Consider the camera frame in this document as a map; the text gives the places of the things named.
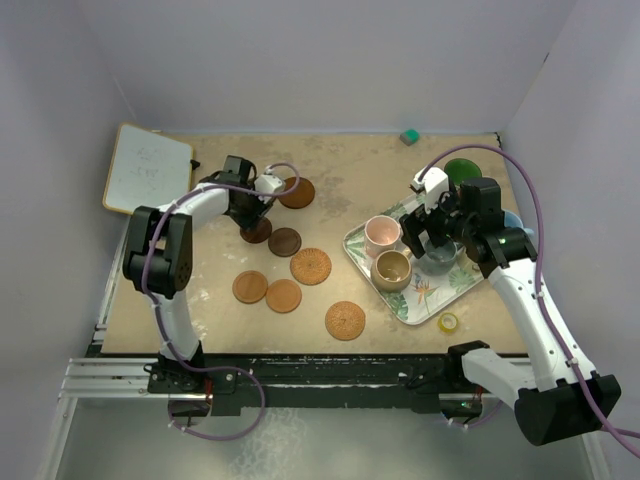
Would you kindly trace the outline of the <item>pink mug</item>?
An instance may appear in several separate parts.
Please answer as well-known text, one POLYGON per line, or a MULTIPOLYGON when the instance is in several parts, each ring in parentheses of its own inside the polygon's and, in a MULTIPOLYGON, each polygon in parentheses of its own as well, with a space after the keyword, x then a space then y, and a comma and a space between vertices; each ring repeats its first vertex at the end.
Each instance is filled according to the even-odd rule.
POLYGON ((390 216, 377 215, 370 218, 365 224, 364 236, 365 253, 371 259, 387 251, 398 251, 403 254, 408 252, 401 242, 401 226, 390 216))

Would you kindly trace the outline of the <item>light wood coaster smooth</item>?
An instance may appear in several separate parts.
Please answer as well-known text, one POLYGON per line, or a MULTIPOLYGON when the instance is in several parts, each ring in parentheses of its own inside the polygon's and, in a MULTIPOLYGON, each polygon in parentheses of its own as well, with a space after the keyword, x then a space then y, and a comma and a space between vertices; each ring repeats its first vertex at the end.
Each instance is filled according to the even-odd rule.
POLYGON ((289 313, 300 305, 302 291, 296 282, 280 279, 268 287, 265 298, 268 307, 274 312, 289 313))

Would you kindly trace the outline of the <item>green cup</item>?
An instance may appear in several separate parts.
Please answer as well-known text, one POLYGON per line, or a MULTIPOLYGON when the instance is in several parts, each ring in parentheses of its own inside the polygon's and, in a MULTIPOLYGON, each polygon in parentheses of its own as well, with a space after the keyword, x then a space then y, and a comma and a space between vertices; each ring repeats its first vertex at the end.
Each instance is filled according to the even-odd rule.
POLYGON ((444 172, 456 187, 460 186, 465 180, 483 176, 480 167, 466 158, 454 158, 448 161, 444 167, 444 172))

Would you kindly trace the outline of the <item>grey blue mug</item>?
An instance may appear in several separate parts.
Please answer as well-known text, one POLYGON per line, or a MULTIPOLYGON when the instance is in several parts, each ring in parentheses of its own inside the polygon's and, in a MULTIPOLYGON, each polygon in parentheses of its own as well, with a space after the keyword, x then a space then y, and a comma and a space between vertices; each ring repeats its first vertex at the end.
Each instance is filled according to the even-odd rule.
POLYGON ((426 275, 440 276, 448 273, 464 251, 461 243, 447 241, 436 247, 431 240, 424 244, 424 255, 416 260, 416 266, 426 275))

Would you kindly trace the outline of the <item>cream mug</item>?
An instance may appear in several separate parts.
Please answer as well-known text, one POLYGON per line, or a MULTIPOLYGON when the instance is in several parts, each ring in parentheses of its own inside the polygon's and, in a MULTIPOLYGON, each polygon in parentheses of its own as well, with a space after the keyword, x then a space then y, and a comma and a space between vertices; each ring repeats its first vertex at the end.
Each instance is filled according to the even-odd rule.
POLYGON ((474 274, 480 272, 480 267, 477 263, 469 258, 465 247, 462 247, 462 249, 458 252, 457 264, 462 270, 465 270, 469 273, 474 274))

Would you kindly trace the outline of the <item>light wood rimmed coaster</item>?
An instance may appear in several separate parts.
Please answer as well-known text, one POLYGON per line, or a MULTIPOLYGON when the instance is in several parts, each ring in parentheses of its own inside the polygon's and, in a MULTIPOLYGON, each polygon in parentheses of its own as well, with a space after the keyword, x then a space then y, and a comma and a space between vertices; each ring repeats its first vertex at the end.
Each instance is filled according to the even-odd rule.
POLYGON ((267 278, 255 270, 240 273, 232 284, 234 297, 244 304, 254 304, 260 301, 266 295, 267 290, 267 278))

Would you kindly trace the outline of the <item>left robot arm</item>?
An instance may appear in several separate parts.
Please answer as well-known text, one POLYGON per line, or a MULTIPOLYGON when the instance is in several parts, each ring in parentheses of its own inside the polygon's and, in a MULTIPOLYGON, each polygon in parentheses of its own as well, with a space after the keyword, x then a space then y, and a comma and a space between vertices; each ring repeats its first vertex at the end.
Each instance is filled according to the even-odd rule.
POLYGON ((186 299, 193 271, 194 231, 226 216, 252 230, 285 190, 271 167, 263 173, 248 159, 229 155, 222 169, 164 205, 139 206, 131 216, 122 266, 124 277, 150 302, 162 346, 159 357, 174 362, 171 381, 184 392, 202 387, 204 365, 186 299))

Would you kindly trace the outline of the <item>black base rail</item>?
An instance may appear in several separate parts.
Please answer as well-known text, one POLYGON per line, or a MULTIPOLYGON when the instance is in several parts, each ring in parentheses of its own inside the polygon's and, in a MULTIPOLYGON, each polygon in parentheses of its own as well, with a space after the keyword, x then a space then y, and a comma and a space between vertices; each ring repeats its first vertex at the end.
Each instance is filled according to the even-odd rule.
POLYGON ((244 408, 405 409, 465 422, 484 412, 482 389, 449 373, 444 354, 204 354, 194 371, 133 356, 149 393, 198 400, 213 416, 244 408))

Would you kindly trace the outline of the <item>yellow tape roll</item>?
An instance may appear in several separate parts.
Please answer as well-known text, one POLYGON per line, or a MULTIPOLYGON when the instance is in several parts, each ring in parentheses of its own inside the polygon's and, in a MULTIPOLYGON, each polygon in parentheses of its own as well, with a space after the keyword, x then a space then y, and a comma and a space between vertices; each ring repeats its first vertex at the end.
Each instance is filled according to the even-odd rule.
POLYGON ((444 333, 453 333, 459 327, 459 320, 453 313, 444 312, 438 318, 437 325, 444 333))

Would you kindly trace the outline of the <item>woven rattan coaster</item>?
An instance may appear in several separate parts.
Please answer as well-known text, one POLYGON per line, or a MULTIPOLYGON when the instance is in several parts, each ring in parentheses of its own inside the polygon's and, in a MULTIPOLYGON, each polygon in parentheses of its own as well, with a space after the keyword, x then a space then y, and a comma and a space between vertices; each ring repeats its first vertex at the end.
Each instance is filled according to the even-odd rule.
POLYGON ((307 286, 324 282, 332 271, 331 259, 318 248, 299 250, 290 261, 290 272, 294 279, 307 286))
POLYGON ((328 333, 340 341, 358 338, 364 331, 365 325, 365 312, 353 302, 336 302, 329 307, 325 315, 325 327, 328 333))

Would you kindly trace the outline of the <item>dark walnut coaster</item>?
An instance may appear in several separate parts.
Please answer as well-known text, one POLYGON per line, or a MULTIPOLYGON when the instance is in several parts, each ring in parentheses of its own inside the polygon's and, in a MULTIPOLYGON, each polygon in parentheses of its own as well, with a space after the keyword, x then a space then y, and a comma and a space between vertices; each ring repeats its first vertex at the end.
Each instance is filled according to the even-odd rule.
POLYGON ((302 245, 297 230, 283 227, 274 230, 268 239, 268 248, 276 256, 290 257, 295 255, 302 245))
POLYGON ((241 229, 240 237, 247 243, 259 244, 269 239, 273 231, 272 223, 268 218, 261 218, 251 229, 241 229))

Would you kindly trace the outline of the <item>brown ringed wood coaster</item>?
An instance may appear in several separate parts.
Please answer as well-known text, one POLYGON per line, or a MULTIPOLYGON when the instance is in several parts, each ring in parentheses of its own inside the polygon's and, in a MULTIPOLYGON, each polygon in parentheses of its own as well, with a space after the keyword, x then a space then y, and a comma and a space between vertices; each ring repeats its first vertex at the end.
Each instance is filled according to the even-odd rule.
POLYGON ((302 209, 311 204, 315 198, 315 187, 312 182, 301 177, 297 188, 290 194, 279 197, 280 203, 290 209, 302 209))

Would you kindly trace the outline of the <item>small whiteboard wooden frame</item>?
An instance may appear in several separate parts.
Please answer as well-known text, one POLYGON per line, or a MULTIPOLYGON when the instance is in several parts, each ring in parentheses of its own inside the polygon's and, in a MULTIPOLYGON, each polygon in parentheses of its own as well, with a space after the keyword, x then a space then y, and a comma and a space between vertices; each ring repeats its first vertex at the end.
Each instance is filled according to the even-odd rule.
POLYGON ((131 214, 139 206, 158 207, 191 187, 194 149, 147 129, 119 126, 102 205, 131 214))

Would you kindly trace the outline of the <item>leaf pattern tray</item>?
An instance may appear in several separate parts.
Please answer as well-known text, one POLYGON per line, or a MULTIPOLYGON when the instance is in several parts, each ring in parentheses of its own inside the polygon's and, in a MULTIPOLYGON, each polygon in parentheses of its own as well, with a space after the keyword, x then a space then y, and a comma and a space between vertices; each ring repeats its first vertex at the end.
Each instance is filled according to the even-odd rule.
MULTIPOLYGON (((375 257, 370 254, 367 241, 366 225, 361 224, 345 235, 343 248, 365 279, 372 282, 375 257)), ((397 292, 381 288, 376 291, 394 316, 407 325, 427 321, 483 280, 479 268, 462 251, 455 254, 453 266, 447 272, 434 275, 423 270, 420 261, 401 241, 394 243, 394 249, 409 261, 405 267, 409 271, 406 286, 397 292)))

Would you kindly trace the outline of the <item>green eraser block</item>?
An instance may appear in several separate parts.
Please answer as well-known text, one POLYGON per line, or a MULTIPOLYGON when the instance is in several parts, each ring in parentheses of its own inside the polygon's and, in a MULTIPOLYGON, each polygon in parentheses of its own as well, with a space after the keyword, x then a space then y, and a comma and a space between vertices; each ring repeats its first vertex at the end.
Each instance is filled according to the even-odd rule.
POLYGON ((420 140, 420 138, 421 138, 420 133, 418 131, 416 131, 415 129, 405 130, 399 136, 399 140, 405 146, 412 146, 412 145, 416 144, 420 140))

